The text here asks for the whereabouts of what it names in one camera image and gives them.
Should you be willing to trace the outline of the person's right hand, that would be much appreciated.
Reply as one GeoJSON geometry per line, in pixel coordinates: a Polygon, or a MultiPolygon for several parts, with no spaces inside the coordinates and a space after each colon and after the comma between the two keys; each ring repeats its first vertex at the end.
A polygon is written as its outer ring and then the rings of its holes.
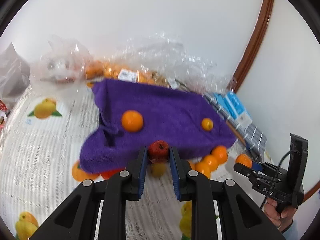
{"type": "Polygon", "coordinates": [[[263,210],[268,219],[279,229],[279,231],[283,232],[291,226],[297,209],[288,206],[281,213],[278,213],[276,211],[277,205],[278,203],[275,200],[267,198],[263,210]]]}

